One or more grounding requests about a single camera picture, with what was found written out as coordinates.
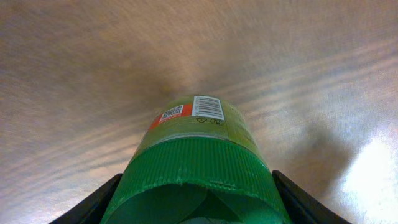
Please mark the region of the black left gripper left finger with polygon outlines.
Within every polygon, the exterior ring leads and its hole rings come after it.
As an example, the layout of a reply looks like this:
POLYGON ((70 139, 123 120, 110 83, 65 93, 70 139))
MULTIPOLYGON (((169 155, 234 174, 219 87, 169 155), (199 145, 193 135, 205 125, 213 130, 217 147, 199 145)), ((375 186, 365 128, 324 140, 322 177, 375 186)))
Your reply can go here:
POLYGON ((50 222, 50 224, 99 224, 122 176, 122 174, 116 174, 87 198, 50 222))

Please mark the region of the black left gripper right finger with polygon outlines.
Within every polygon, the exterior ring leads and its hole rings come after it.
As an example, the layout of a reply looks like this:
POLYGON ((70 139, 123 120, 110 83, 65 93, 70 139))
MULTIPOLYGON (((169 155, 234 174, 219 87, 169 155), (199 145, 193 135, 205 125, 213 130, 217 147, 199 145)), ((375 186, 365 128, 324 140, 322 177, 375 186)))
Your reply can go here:
POLYGON ((284 207, 293 223, 350 224, 350 222, 326 208, 326 206, 309 195, 280 171, 273 170, 272 177, 284 203, 284 207))

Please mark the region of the green lid spice jar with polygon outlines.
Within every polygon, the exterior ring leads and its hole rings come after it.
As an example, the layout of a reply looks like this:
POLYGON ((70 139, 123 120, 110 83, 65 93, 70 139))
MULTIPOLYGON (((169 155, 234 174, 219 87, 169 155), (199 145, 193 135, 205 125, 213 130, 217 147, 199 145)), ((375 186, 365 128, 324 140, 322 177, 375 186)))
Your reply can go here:
POLYGON ((242 114, 206 95, 171 101, 121 177, 103 223, 290 223, 242 114))

